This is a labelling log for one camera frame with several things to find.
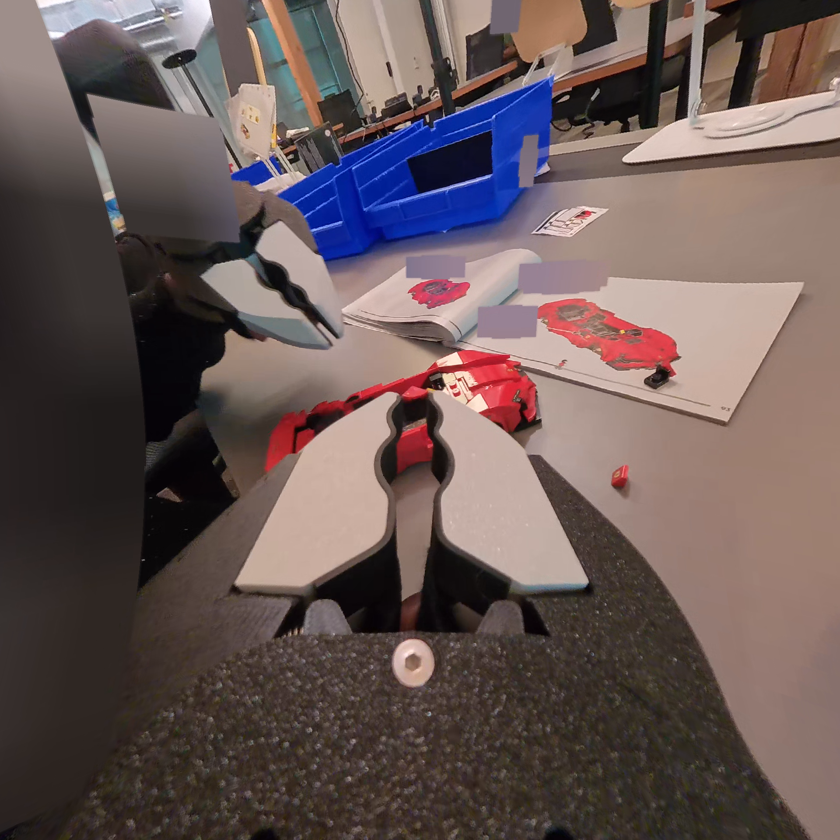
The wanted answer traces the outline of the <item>beige wooden chair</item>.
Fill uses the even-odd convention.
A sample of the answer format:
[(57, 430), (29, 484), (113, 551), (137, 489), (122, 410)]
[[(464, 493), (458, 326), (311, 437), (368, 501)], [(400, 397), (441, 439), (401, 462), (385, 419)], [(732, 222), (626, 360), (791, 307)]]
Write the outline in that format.
[(587, 32), (582, 1), (521, 1), (518, 26), (511, 37), (520, 60), (529, 64), (552, 47), (577, 45)]

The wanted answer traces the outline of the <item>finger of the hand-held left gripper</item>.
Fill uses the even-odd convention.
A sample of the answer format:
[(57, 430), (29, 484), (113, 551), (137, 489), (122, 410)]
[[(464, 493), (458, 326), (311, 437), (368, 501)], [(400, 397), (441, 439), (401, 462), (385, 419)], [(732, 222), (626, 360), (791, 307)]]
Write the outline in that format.
[(234, 317), (248, 332), (305, 350), (327, 350), (333, 336), (270, 288), (256, 256), (217, 264), (202, 273), (199, 301)]
[(255, 247), (267, 285), (314, 327), (343, 337), (343, 315), (327, 264), (285, 223), (270, 225)]

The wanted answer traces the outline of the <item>clear stand with papers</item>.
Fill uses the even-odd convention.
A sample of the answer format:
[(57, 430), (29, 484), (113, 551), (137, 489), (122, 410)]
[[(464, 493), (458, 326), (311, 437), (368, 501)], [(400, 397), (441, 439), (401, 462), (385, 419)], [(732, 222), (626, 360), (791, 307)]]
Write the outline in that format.
[(252, 162), (261, 161), (269, 173), (296, 172), (282, 151), (277, 150), (277, 97), (269, 85), (244, 83), (227, 102), (227, 114), (239, 149)]

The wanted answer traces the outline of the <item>black cardboard box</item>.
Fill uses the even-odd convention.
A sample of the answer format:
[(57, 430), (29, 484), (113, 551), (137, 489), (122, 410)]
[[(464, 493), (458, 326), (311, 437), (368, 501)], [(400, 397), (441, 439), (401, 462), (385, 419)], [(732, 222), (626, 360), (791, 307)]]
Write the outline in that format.
[(340, 165), (342, 151), (333, 126), (324, 122), (314, 129), (299, 134), (294, 145), (300, 161), (313, 174), (328, 165)]

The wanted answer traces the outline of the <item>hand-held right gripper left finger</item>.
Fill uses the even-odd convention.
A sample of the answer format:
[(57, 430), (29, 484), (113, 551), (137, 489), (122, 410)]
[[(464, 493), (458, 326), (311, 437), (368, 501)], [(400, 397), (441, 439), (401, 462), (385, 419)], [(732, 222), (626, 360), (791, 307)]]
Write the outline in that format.
[(399, 618), (396, 443), (402, 400), (387, 392), (299, 455), (234, 584), (243, 593), (330, 599), (346, 616)]

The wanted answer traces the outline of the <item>red lego car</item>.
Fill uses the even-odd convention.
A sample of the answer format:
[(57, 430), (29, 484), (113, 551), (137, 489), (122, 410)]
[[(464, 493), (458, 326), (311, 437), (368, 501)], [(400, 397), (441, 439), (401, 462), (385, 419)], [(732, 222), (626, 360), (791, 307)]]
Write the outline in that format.
[(396, 447), (396, 471), (427, 463), (433, 443), (427, 431), (427, 395), (445, 392), (512, 434), (540, 423), (536, 385), (520, 363), (503, 353), (461, 350), (415, 375), (373, 385), (343, 401), (321, 402), (309, 411), (284, 415), (272, 430), (265, 472), (298, 454), (329, 425), (391, 392), (402, 398), (404, 425)]

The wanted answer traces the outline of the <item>person's left forearm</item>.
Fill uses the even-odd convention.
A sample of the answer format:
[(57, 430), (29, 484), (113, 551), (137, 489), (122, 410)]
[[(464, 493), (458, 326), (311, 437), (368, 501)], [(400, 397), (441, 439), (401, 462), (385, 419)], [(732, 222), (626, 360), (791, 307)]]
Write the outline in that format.
[(205, 370), (224, 356), (228, 326), (179, 309), (162, 276), (129, 295), (146, 444), (166, 440), (196, 409)]

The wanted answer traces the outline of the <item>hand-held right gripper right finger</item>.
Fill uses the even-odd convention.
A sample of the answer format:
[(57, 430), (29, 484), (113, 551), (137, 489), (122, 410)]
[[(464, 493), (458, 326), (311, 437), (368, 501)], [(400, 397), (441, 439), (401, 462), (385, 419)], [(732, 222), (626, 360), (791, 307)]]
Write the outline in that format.
[(423, 583), (435, 606), (582, 592), (578, 556), (520, 444), (444, 392), (428, 397), (434, 445), (432, 536)]

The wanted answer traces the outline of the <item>office chair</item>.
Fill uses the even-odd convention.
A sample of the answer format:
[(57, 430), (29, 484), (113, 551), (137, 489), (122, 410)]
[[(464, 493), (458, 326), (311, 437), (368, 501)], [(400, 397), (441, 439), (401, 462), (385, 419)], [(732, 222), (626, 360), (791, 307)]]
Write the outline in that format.
[(145, 49), (116, 24), (92, 20), (53, 47), (81, 121), (91, 120), (88, 95), (175, 110)]

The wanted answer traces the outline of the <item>lego instruction booklet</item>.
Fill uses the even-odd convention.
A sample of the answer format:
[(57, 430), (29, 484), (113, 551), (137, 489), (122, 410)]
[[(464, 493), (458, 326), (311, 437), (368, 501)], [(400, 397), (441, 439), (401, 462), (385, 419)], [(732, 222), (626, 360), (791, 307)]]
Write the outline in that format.
[[(726, 424), (801, 295), (801, 282), (609, 276), (606, 263), (512, 248), (462, 276), (398, 270), (344, 308), (355, 326), (506, 354), (526, 371)], [(658, 364), (675, 375), (652, 390)]]

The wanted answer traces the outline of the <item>black tripod pole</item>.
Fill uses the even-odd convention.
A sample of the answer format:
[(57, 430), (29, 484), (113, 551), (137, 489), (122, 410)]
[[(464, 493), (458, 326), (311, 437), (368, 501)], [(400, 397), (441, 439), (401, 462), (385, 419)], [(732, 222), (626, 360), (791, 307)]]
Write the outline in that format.
[(441, 44), (437, 21), (434, 15), (433, 3), (431, 1), (419, 1), (423, 24), (432, 57), (432, 68), (434, 72), (435, 85), (440, 99), (440, 108), (445, 117), (455, 113), (454, 91), (457, 88), (455, 70), (449, 58), (444, 55)]

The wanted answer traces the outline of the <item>blue plastic bin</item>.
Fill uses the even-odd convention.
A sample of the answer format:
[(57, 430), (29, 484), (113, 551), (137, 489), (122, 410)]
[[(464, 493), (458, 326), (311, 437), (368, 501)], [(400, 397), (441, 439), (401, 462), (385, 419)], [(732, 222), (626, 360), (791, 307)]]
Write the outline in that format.
[(550, 149), (553, 79), (422, 126), (353, 169), (365, 221), (386, 239), (503, 215)]
[(429, 126), (415, 122), (274, 193), (304, 215), (321, 257), (354, 256), (383, 237), (388, 221), (375, 212), (417, 194), (407, 160), (433, 144)]

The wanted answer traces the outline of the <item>white sticker sheet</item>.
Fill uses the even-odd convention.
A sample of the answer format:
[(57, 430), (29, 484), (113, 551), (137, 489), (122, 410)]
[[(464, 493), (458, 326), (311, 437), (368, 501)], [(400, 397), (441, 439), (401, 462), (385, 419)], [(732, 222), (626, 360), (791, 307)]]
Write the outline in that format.
[(532, 231), (532, 234), (571, 238), (607, 212), (607, 208), (596, 206), (573, 206), (561, 209), (546, 217)]

